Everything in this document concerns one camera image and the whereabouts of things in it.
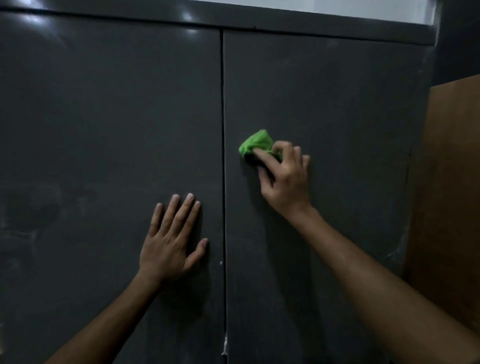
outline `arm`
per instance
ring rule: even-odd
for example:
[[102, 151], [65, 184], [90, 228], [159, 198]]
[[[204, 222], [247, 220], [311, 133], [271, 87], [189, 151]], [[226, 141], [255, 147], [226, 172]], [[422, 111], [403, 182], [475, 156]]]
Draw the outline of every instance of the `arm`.
[[157, 204], [135, 278], [110, 306], [53, 354], [47, 364], [113, 362], [161, 287], [188, 272], [205, 253], [207, 239], [201, 240], [188, 257], [185, 253], [200, 209], [200, 202], [193, 204], [193, 200], [190, 194], [175, 213], [180, 197], [174, 195], [160, 227], [162, 205]]
[[276, 142], [283, 162], [255, 150], [275, 177], [259, 169], [262, 195], [330, 267], [363, 322], [398, 363], [464, 363], [480, 358], [480, 340], [325, 222], [310, 205], [309, 156]]

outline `person's right arm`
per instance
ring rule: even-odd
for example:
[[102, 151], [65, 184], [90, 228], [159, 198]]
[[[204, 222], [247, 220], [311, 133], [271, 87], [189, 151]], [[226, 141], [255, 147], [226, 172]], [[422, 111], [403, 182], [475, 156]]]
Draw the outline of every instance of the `person's right arm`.
[[255, 153], [275, 177], [259, 168], [262, 195], [310, 243], [330, 267], [363, 322], [396, 363], [471, 364], [480, 358], [480, 339], [323, 220], [309, 201], [309, 156], [300, 147], [276, 142], [279, 163]]

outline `brown wooden panel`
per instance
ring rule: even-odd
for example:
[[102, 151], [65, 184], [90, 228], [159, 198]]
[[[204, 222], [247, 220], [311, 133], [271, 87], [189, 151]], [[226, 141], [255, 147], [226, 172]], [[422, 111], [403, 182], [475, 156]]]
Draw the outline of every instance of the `brown wooden panel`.
[[405, 278], [480, 333], [480, 75], [433, 87]]

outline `gray cabinet door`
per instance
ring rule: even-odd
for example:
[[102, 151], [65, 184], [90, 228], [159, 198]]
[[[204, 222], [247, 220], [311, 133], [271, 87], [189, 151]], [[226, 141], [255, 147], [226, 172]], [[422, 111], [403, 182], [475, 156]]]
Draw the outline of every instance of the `gray cabinet door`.
[[238, 147], [259, 129], [300, 145], [312, 156], [313, 204], [394, 268], [431, 54], [406, 44], [225, 33], [230, 364], [385, 362], [334, 277], [262, 199]]
[[166, 289], [117, 363], [220, 363], [220, 34], [0, 14], [6, 363], [40, 363], [133, 278], [156, 202], [192, 192], [208, 257]]

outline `hand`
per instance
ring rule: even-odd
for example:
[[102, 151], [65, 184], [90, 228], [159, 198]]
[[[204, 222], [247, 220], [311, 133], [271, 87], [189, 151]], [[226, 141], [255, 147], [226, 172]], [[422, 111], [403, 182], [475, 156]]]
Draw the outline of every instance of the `hand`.
[[307, 170], [311, 158], [303, 156], [301, 148], [290, 142], [275, 142], [272, 151], [282, 152], [282, 163], [261, 149], [253, 151], [275, 177], [271, 181], [266, 170], [258, 168], [262, 195], [278, 213], [291, 220], [310, 206]]
[[187, 241], [200, 210], [200, 202], [193, 204], [193, 200], [193, 195], [189, 194], [175, 213], [180, 196], [173, 195], [160, 228], [158, 226], [162, 205], [157, 204], [155, 207], [150, 229], [140, 253], [138, 276], [157, 287], [165, 281], [175, 280], [184, 275], [205, 254], [207, 239], [202, 239], [189, 256], [186, 254]]

